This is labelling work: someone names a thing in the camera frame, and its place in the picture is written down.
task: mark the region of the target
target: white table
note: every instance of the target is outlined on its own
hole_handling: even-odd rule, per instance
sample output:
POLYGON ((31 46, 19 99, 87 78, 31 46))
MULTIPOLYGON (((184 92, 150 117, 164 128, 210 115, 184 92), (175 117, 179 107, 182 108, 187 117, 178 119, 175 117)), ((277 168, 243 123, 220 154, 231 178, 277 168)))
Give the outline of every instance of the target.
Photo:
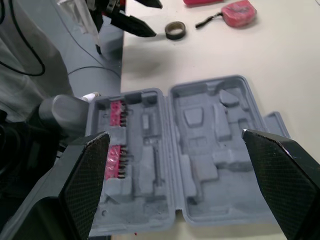
MULTIPOLYGON (((189 8, 183 0, 162 0, 163 9, 153 9, 128 0, 127 14, 145 21, 158 35, 140 38, 125 33, 121 91, 155 87, 166 95, 176 84, 243 75, 261 114, 279 111, 292 138, 319 161, 320 6, 315 0, 251 0, 258 14, 255 25, 234 29, 216 19, 195 29, 197 22, 230 2, 235 1, 189 8), (180 41, 165 37, 165 26, 173 21, 187 27, 187 36, 180 41)), ((285 239, 277 226, 193 228, 183 220, 168 232, 152 233, 159 239, 257 239, 257 235, 285 239)))

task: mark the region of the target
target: bit set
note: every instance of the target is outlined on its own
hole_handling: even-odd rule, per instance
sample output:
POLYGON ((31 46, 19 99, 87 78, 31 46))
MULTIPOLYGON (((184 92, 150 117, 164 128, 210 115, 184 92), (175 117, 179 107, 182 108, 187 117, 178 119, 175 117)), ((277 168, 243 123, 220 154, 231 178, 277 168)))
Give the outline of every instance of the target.
POLYGON ((110 113, 110 126, 127 126, 127 105, 125 102, 113 101, 110 105, 111 113, 110 113))
POLYGON ((124 146, 111 146, 106 160, 104 179, 118 178, 124 179, 126 177, 126 159, 127 150, 124 146))
MULTIPOLYGON (((118 100, 110 104, 110 126, 112 127, 127 127, 127 105, 125 102, 118 100)), ((104 178, 119 178, 126 177, 126 159, 127 149, 125 145, 113 145, 110 147, 107 161, 105 165, 104 178)))

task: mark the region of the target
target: black cable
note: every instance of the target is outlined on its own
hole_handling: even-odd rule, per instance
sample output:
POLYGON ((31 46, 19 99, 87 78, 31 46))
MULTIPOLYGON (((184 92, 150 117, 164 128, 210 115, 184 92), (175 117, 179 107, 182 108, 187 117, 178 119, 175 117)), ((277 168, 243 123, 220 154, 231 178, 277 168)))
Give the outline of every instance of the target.
MULTIPOLYGON (((1 18, 0 18, 0 24, 3 22, 4 18, 5 18, 5 4, 4 4, 4 0, 0 0, 0 5, 1 5, 1 18)), ((12 21, 13 24, 15 26, 16 31, 18 32, 18 34, 20 35, 22 41, 24 42, 24 44, 27 46, 28 49, 30 49, 30 51, 32 52, 32 54, 34 55, 34 57, 37 59, 37 61, 39 62, 39 64, 41 65, 41 72, 40 73, 28 73, 28 72, 23 72, 20 70, 17 70, 7 64, 5 64, 4 62, 0 61, 0 65, 18 73, 18 74, 23 74, 23 75, 27 75, 27 76, 32 76, 32 77, 39 77, 42 76, 45 72, 46 72, 46 66, 44 65, 44 63, 42 62, 41 58, 38 56, 38 54, 36 53, 36 51, 33 49, 33 47, 30 45, 30 43, 27 41, 26 37, 24 36, 24 34, 22 33, 16 16, 15 16, 15 10, 14 10, 14 3, 13 0, 9 0, 9 8, 10 8, 10 14, 12 17, 12 21)))
POLYGON ((204 25, 206 25, 207 23, 209 23, 211 20, 215 19, 216 17, 222 16, 222 12, 218 12, 217 14, 213 15, 213 16, 209 16, 206 20, 199 22, 195 25, 196 29, 202 28, 204 25))
POLYGON ((105 68, 103 66, 83 66, 83 67, 79 67, 79 68, 76 68, 75 70, 72 70, 71 72, 69 72, 68 75, 73 74, 74 72, 76 72, 78 70, 81 70, 81 69, 104 69, 104 70, 113 72, 118 78, 121 79, 121 76, 115 70, 113 70, 111 68, 105 68))

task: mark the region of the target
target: gray plastic case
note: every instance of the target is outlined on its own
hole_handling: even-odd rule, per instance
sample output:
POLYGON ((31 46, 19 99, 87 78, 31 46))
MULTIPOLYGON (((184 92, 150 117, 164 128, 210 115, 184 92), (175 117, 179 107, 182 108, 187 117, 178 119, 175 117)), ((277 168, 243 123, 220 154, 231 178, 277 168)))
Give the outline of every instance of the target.
POLYGON ((264 200, 242 129, 290 137, 279 113, 261 117, 242 76, 98 97, 86 134, 108 131, 126 145, 124 179, 103 183, 90 237, 170 228, 176 210, 193 226, 274 220, 264 200), (127 104, 126 127, 110 127, 110 103, 127 104))

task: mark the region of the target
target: gray cylinder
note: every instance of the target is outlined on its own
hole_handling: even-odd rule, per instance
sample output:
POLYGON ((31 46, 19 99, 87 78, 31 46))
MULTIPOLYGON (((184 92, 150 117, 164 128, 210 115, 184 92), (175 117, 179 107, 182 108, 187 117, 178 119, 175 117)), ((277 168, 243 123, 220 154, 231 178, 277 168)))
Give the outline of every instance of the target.
POLYGON ((70 95, 57 95, 44 100, 39 107, 43 125, 63 136, 85 135, 89 103, 70 95))

